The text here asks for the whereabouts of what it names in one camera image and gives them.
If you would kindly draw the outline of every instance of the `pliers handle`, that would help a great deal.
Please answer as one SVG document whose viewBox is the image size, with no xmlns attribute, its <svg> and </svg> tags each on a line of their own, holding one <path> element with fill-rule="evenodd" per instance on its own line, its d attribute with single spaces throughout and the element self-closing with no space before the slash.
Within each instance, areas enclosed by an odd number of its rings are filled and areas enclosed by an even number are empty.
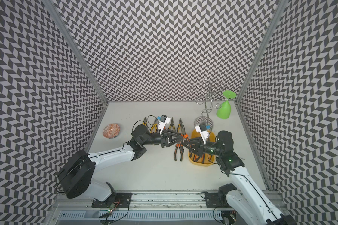
<svg viewBox="0 0 338 225">
<path fill-rule="evenodd" d="M 169 128 L 168 128 L 168 130 L 170 130 L 170 128 L 171 128 L 173 131 L 175 131 L 175 126 L 174 126 L 174 125 L 170 125 Z"/>
<path fill-rule="evenodd" d="M 174 161 L 177 161 L 177 151 L 180 151 L 180 161 L 183 161 L 183 153 L 184 153 L 184 148 L 182 145 L 182 142 L 180 142 L 179 144 L 175 145 L 175 151 L 174 151 Z"/>
<path fill-rule="evenodd" d="M 154 120 L 154 124 L 153 124 L 153 126 L 151 126 L 150 131 L 152 133 L 157 133 L 158 132 L 158 120 L 157 119 Z"/>
<path fill-rule="evenodd" d="M 178 124 L 178 129 L 177 132 L 179 132 L 179 130 L 182 128 L 182 126 L 180 124 Z"/>
</svg>

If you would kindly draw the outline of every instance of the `metal bracket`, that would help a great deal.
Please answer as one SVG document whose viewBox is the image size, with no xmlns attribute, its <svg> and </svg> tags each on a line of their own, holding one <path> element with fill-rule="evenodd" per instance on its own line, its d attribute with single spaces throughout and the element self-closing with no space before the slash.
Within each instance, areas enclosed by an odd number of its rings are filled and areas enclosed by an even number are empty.
<svg viewBox="0 0 338 225">
<path fill-rule="evenodd" d="M 218 198 L 218 193 L 205 193 L 205 203 L 207 208 L 232 208 L 230 205 L 222 205 Z"/>
<path fill-rule="evenodd" d="M 132 193 L 117 193 L 114 202 L 120 202 L 117 208 L 129 208 Z M 101 202 L 96 199 L 93 200 L 92 208 L 109 208 L 112 202 Z"/>
</svg>

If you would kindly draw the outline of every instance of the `yellow container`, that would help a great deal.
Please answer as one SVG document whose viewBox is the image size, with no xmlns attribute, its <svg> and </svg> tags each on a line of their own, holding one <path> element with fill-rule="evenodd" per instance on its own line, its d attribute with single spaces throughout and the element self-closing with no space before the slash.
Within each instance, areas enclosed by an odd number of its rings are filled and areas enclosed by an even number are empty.
<svg viewBox="0 0 338 225">
<path fill-rule="evenodd" d="M 193 130 L 192 135 L 190 138 L 194 138 L 194 137 L 200 137 L 200 133 L 196 132 L 196 130 Z M 209 141 L 210 142 L 215 142 L 215 134 L 213 132 L 211 132 L 209 134 Z M 204 154 L 204 162 L 203 159 L 200 158 L 197 162 L 194 162 L 194 158 L 197 158 L 198 156 L 192 154 L 192 157 L 190 157 L 190 152 L 188 151 L 188 158 L 189 161 L 197 166 L 210 166 L 212 165 L 212 163 L 209 161 L 211 160 L 212 162 L 215 162 L 215 156 L 214 155 L 209 155 L 209 159 L 208 159 L 208 154 Z"/>
</svg>

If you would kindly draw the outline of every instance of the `cable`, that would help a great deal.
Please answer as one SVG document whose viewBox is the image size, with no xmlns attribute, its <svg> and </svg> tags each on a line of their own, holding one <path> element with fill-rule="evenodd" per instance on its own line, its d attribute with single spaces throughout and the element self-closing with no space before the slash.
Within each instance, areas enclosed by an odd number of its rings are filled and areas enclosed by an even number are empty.
<svg viewBox="0 0 338 225">
<path fill-rule="evenodd" d="M 224 224 L 223 222 L 219 222 L 215 217 L 214 217 L 214 211 L 220 206 L 216 206 L 214 209 L 213 209 L 213 218 L 215 219 L 216 222 L 218 223 L 221 223 L 221 224 Z"/>
<path fill-rule="evenodd" d="M 135 124 L 136 124 L 137 122 L 139 122 L 139 121 L 142 121 L 142 120 L 136 121 Z M 144 121 L 142 121 L 142 122 L 145 123 Z M 131 129 L 132 132 L 134 131 L 135 124 L 133 125 L 133 128 Z M 148 127 L 148 126 L 147 126 L 147 127 Z"/>
<path fill-rule="evenodd" d="M 153 123 L 153 124 L 149 123 L 149 117 L 151 117 L 151 116 L 155 118 L 155 120 L 154 120 L 154 123 Z M 149 116 L 147 117 L 147 120 L 148 120 L 148 124 L 149 124 L 149 125 L 151 125 L 151 126 L 153 126 L 153 125 L 155 124 L 156 117 L 155 117 L 155 116 L 153 116 L 153 115 L 149 115 Z"/>
<path fill-rule="evenodd" d="M 126 202 L 126 205 L 128 206 L 128 211 L 126 212 L 126 214 L 125 214 L 122 218 L 126 217 L 126 215 L 129 213 L 129 203 Z"/>
<path fill-rule="evenodd" d="M 131 141 L 131 139 L 129 141 Z M 124 144 L 128 143 L 129 141 L 123 143 L 123 147 L 121 148 L 121 150 L 123 150 Z"/>
<path fill-rule="evenodd" d="M 209 159 L 209 154 L 207 154 L 207 156 L 208 156 L 208 161 L 209 162 L 211 162 L 212 164 L 217 164 L 217 163 L 215 163 L 215 162 L 212 162 L 210 159 Z"/>
<path fill-rule="evenodd" d="M 57 186 L 57 192 L 58 193 L 65 193 L 65 191 L 59 191 L 58 186 Z"/>
<path fill-rule="evenodd" d="M 203 198 L 203 196 L 202 196 L 202 194 L 203 193 L 208 193 L 209 194 L 209 192 L 207 192 L 207 191 L 202 191 L 202 192 L 200 192 L 200 196 Z"/>
</svg>

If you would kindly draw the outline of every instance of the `chevron patterned wall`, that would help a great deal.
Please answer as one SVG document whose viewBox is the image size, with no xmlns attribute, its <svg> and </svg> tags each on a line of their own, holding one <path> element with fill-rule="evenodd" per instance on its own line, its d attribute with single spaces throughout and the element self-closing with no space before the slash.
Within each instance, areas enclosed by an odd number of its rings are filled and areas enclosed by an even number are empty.
<svg viewBox="0 0 338 225">
<path fill-rule="evenodd" d="M 290 1 L 241 108 L 300 224 L 338 224 L 338 0 Z"/>
<path fill-rule="evenodd" d="M 54 3 L 108 101 L 165 101 L 206 78 L 238 92 L 278 0 Z"/>
<path fill-rule="evenodd" d="M 0 1 L 0 224 L 42 222 L 102 108 L 40 1 Z"/>
</svg>

